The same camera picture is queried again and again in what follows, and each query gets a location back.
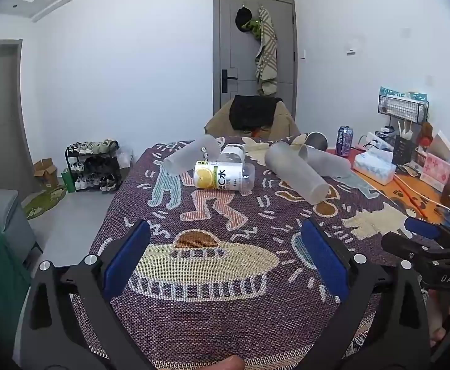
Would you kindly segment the person right hand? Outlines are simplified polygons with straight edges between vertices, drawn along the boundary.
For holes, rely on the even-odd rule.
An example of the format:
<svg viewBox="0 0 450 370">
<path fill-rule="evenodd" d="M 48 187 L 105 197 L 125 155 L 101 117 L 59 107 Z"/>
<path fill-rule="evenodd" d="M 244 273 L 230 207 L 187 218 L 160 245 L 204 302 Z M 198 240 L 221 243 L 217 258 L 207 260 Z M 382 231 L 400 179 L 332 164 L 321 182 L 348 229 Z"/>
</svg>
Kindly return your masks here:
<svg viewBox="0 0 450 370">
<path fill-rule="evenodd" d="M 447 333 L 444 320 L 450 316 L 450 297 L 441 297 L 440 291 L 429 290 L 426 308 L 430 346 L 434 347 L 445 338 Z"/>
</svg>

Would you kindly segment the person left hand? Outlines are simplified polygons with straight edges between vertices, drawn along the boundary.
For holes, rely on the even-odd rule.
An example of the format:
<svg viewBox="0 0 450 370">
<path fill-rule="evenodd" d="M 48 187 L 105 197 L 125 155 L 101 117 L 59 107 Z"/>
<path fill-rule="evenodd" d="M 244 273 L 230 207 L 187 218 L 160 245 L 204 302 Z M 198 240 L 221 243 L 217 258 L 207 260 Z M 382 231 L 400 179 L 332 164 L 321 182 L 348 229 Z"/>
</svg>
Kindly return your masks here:
<svg viewBox="0 0 450 370">
<path fill-rule="evenodd" d="M 232 355 L 221 360 L 218 363 L 214 363 L 210 366 L 202 368 L 202 370 L 244 370 L 244 360 L 237 355 Z"/>
</svg>

